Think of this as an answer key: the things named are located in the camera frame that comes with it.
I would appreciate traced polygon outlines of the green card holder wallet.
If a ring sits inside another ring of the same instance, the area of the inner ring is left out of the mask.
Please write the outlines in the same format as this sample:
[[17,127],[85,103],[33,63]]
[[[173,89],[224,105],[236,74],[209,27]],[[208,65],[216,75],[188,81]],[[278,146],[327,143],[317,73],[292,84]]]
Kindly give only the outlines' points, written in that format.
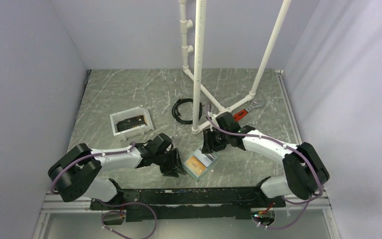
[[195,181],[199,181],[211,167],[217,162],[218,155],[216,153],[202,153],[202,145],[195,150],[192,155],[183,161],[184,170]]

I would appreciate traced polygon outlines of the white plastic card tray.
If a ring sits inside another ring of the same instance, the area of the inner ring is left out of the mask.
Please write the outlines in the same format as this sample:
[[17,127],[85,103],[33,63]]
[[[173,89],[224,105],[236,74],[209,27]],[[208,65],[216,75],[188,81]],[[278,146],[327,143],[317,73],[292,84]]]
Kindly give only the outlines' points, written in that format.
[[113,113],[109,118],[113,135],[124,141],[154,130],[149,111],[142,107]]

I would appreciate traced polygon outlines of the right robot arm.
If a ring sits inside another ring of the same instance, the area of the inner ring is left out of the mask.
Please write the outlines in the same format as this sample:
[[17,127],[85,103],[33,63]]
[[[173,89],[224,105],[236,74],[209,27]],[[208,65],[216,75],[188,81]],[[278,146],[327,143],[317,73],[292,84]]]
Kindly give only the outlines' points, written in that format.
[[203,130],[203,153],[213,153],[232,146],[267,157],[284,169],[284,174],[268,177],[256,186],[254,200],[261,207],[276,197],[295,195],[308,202],[324,193],[330,174],[312,144],[286,143],[268,136],[252,126],[241,126],[229,112],[215,120],[207,118],[210,128]]

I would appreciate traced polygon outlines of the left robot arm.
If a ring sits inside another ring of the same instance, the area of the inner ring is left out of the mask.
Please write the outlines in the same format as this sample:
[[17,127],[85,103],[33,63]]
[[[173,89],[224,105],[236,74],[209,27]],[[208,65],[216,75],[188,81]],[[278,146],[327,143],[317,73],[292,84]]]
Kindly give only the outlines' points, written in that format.
[[99,174],[153,164],[159,166],[163,176],[178,178],[186,174],[179,150],[164,133],[146,142],[132,142],[117,149],[92,149],[80,143],[48,170],[51,192],[60,195],[64,202],[89,197],[103,201],[110,209],[117,209],[123,202],[121,187],[115,180],[103,179]]

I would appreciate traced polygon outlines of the black card in tray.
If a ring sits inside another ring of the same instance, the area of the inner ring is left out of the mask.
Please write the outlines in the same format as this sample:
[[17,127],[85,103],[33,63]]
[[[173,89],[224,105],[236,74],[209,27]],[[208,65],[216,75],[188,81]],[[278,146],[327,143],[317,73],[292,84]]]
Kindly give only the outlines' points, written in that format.
[[146,119],[144,115],[138,115],[119,121],[116,124],[116,129],[118,132],[122,132],[142,125],[147,125]]

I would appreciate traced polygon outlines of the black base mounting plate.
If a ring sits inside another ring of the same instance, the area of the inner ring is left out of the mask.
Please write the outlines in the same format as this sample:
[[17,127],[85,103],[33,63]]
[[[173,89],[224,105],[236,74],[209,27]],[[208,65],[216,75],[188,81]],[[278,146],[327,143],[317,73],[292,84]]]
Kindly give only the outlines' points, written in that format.
[[87,194],[91,210],[120,209],[127,222],[168,219],[235,218],[246,220],[257,209],[285,207],[280,197],[268,198],[260,186],[215,188],[121,189],[111,180],[114,193]]

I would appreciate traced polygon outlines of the red handled adjustable wrench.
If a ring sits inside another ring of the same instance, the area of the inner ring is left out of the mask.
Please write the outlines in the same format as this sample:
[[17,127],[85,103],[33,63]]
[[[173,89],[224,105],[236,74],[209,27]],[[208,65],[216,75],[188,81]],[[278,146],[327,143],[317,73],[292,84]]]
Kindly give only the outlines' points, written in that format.
[[252,101],[248,107],[237,112],[233,117],[234,117],[235,121],[239,121],[244,116],[246,116],[250,111],[257,109],[257,108],[262,108],[264,105],[265,105],[264,102],[258,103],[256,101]]

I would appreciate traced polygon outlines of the white PVC pipe frame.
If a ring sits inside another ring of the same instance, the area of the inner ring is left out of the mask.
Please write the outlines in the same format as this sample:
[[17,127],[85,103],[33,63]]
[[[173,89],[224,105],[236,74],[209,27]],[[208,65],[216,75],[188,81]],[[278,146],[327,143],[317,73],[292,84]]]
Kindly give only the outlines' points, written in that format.
[[[232,112],[255,97],[292,3],[291,0],[197,0],[195,17],[190,19],[188,2],[179,1],[182,68],[193,81],[193,135],[210,125],[208,121],[198,122],[196,101],[202,95],[220,113]],[[205,67],[257,68],[258,71],[248,93],[225,106],[202,84]]]

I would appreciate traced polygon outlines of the aluminium rail frame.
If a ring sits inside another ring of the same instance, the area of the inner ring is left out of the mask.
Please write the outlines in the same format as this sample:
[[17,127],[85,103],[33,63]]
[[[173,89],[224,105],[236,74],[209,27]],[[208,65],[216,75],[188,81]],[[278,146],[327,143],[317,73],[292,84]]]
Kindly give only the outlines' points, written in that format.
[[[47,222],[49,221],[51,214],[103,213],[102,210],[91,210],[91,201],[91,198],[80,197],[75,201],[66,203],[63,202],[59,195],[52,195],[51,192],[48,191],[40,208],[38,225],[34,232],[33,238],[43,238],[46,231]],[[321,210],[325,217],[327,231],[330,237],[332,239],[341,238],[327,192],[323,192],[322,197],[310,202],[306,209]]]

